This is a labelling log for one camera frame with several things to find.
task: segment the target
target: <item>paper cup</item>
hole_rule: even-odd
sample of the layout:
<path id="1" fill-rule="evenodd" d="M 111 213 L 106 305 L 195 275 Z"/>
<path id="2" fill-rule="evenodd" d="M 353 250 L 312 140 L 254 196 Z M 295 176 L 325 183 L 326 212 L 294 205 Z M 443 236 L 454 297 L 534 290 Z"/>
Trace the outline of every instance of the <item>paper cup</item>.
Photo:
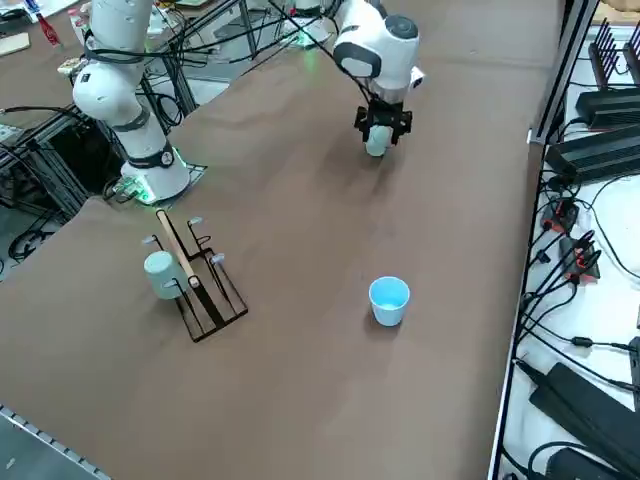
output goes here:
<path id="1" fill-rule="evenodd" d="M 410 297 L 409 286 L 396 277 L 381 277 L 369 287 L 373 315 L 385 327 L 393 327 L 402 321 Z"/>

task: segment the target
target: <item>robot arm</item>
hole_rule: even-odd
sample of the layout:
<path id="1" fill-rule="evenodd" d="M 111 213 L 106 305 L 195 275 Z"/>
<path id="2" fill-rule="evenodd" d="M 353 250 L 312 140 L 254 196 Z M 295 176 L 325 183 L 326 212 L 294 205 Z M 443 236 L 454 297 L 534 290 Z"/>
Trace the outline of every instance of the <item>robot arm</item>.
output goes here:
<path id="1" fill-rule="evenodd" d="M 343 71 L 362 79 L 375 97 L 360 107 L 355 126 L 375 157 L 411 132 L 412 113 L 403 111 L 407 93 L 422 83 L 415 67 L 418 27 L 401 15 L 388 15 L 379 0 L 347 0 L 333 57 Z"/>
<path id="2" fill-rule="evenodd" d="M 153 0 L 93 0 L 87 57 L 97 48 L 143 52 L 152 6 Z M 122 58 L 94 60 L 83 68 L 73 100 L 113 130 L 128 156 L 121 173 L 141 190 L 138 199 L 150 204 L 181 193 L 189 184 L 189 170 L 174 155 L 154 113 L 138 102 L 142 61 L 119 63 Z"/>
<path id="3" fill-rule="evenodd" d="M 320 0 L 297 2 L 303 12 L 319 11 Z M 122 143 L 128 156 L 122 175 L 134 179 L 142 189 L 138 199 L 148 204 L 180 194 L 189 185 L 189 170 L 176 158 L 153 112 L 136 98 L 142 58 L 96 58 L 92 50 L 144 52 L 152 7 L 153 0 L 93 0 L 93 37 L 85 43 L 85 53 L 93 60 L 73 87 L 78 108 L 106 123 Z M 380 156 L 411 130 L 411 112 L 403 112 L 402 106 L 408 90 L 421 80 L 413 75 L 418 29 L 405 17 L 387 15 L 379 0 L 347 0 L 340 11 L 343 22 L 334 58 L 339 68 L 363 79 L 375 93 L 368 108 L 358 110 L 356 127 L 367 151 Z"/>

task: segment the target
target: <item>floor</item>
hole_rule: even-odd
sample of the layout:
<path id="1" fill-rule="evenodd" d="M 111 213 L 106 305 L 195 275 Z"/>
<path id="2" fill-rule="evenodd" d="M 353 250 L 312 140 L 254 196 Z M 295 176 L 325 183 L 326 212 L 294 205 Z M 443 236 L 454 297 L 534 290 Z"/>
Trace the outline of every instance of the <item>floor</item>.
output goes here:
<path id="1" fill-rule="evenodd" d="M 0 416 L 2 480 L 90 480 L 80 465 Z"/>

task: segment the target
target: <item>wooden stick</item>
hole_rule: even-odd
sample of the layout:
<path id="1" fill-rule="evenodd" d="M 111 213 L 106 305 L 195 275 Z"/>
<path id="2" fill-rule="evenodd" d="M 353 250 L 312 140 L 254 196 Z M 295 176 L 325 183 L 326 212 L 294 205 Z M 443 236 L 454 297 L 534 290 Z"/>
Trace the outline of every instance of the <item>wooden stick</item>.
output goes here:
<path id="1" fill-rule="evenodd" d="M 180 248 L 178 239 L 176 238 L 176 235 L 173 233 L 173 229 L 171 228 L 171 224 L 169 223 L 169 217 L 167 216 L 167 212 L 165 212 L 164 210 L 158 210 L 156 211 L 156 216 L 158 217 L 158 220 L 160 220 L 160 223 L 162 224 L 162 228 L 164 228 L 164 233 L 167 234 L 169 243 L 173 248 L 173 253 L 175 253 L 176 257 L 178 258 L 178 262 L 180 262 L 182 269 L 185 271 L 185 273 L 187 274 L 187 277 L 189 278 L 189 285 L 191 285 L 194 288 L 197 287 L 198 285 L 200 285 L 200 283 L 198 282 L 197 278 L 192 278 L 192 277 L 196 277 L 196 274 L 193 271 L 193 268 L 191 267 L 189 260 L 187 260 L 187 257 L 182 251 L 182 248 Z"/>

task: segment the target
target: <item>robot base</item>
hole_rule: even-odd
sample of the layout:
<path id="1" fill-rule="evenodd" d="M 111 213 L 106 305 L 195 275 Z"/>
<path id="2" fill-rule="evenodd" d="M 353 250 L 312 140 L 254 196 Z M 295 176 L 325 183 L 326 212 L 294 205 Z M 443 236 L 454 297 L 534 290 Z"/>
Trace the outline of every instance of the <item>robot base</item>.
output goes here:
<path id="1" fill-rule="evenodd" d="M 175 160 L 169 168 L 136 168 L 125 163 L 120 170 L 123 181 L 128 182 L 131 189 L 137 191 L 135 198 L 145 205 L 173 198 L 184 192 L 190 184 L 189 168 L 173 149 Z"/>

